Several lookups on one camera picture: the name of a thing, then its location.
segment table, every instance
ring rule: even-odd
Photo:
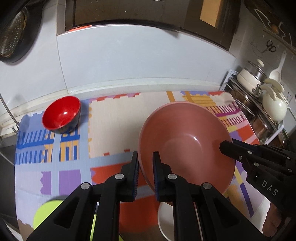
[[[232,96],[220,91],[129,93],[82,100],[78,127],[63,135],[44,129],[42,113],[26,115],[20,123],[15,155],[16,212],[23,239],[33,231],[34,215],[43,203],[65,198],[82,182],[95,185],[120,172],[137,150],[147,117],[174,101],[204,106],[220,118],[232,138],[259,144]],[[224,195],[250,219],[264,197],[246,182],[246,175],[237,162]],[[120,232],[125,241],[165,240],[157,224],[158,206],[140,173],[136,201],[120,204]]]

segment large pink mixing bowl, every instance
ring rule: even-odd
[[[155,110],[142,127],[138,157],[142,173],[154,190],[152,154],[188,182],[211,183],[224,193],[231,183],[235,160],[219,150],[232,141],[226,127],[209,110],[190,102],[172,102]]]

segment scissors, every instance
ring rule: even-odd
[[[276,46],[273,45],[273,42],[271,40],[267,41],[266,49],[261,53],[264,53],[266,51],[270,51],[270,52],[275,52],[276,51]]]

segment white spoon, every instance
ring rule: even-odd
[[[279,63],[279,66],[276,69],[274,69],[273,71],[270,72],[270,74],[269,74],[269,78],[270,79],[274,79],[277,82],[280,82],[281,81],[281,69],[282,69],[282,67],[284,65],[286,56],[287,56],[287,52],[285,50],[283,52],[283,54],[281,55],[281,61]]]

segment perforated metal strainer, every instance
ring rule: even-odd
[[[27,11],[23,8],[0,34],[0,57],[9,57],[19,43],[26,27]]]

